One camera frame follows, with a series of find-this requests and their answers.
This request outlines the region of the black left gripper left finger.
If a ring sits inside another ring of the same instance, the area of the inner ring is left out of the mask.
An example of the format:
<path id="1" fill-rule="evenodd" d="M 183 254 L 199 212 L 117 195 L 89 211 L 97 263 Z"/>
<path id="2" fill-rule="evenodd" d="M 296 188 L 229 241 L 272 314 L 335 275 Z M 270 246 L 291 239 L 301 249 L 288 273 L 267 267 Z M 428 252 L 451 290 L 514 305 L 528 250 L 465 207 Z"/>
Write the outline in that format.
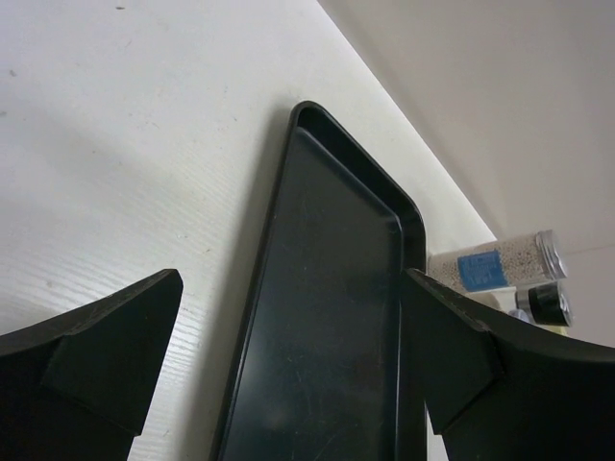
<path id="1" fill-rule="evenodd" d="M 1 337 L 4 460 L 125 460 L 144 428 L 179 312 L 164 269 Z"/>

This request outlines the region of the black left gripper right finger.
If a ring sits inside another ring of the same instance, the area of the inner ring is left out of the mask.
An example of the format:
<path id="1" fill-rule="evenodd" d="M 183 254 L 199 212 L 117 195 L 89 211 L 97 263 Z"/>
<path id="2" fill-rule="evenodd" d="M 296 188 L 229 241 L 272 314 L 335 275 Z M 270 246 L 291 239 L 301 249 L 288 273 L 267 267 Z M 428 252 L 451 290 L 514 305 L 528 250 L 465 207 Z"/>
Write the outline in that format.
<path id="1" fill-rule="evenodd" d="M 610 460 L 614 351 L 475 302 L 410 269 L 411 366 L 452 460 Z"/>

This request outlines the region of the blue label white bead bottle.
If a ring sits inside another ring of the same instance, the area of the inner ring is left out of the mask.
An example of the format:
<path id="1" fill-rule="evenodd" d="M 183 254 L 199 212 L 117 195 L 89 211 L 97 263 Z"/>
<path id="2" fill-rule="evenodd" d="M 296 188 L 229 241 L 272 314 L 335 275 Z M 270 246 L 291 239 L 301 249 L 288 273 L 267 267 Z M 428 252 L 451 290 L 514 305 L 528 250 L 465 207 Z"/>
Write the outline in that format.
<path id="1" fill-rule="evenodd" d="M 544 284 L 568 277 L 552 230 L 432 255 L 427 274 L 459 293 Z"/>

